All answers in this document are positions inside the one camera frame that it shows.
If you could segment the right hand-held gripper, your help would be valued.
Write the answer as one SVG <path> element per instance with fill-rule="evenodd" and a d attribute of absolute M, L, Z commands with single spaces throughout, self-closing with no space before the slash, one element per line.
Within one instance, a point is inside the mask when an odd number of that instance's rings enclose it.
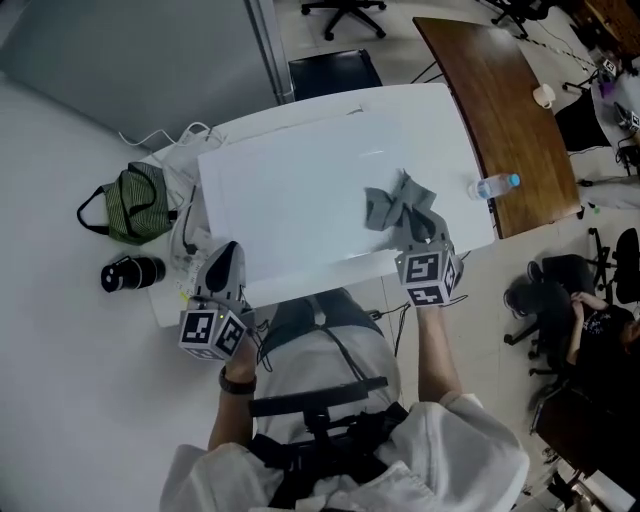
<path fill-rule="evenodd" d="M 404 209 L 399 224 L 401 245 L 414 245 L 395 258 L 401 286 L 416 308 L 445 306 L 464 272 L 464 262 L 448 242 L 446 221 L 431 209 Z"/>

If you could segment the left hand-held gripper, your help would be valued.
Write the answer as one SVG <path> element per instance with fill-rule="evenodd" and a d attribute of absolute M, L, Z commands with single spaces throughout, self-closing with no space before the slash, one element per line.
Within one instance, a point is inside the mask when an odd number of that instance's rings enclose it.
<path fill-rule="evenodd" d="M 231 241 L 202 265 L 194 291 L 196 295 L 241 296 L 245 285 L 244 249 Z M 181 313 L 178 345 L 197 359 L 228 361 L 253 327 L 254 310 L 243 298 L 193 296 Z"/>

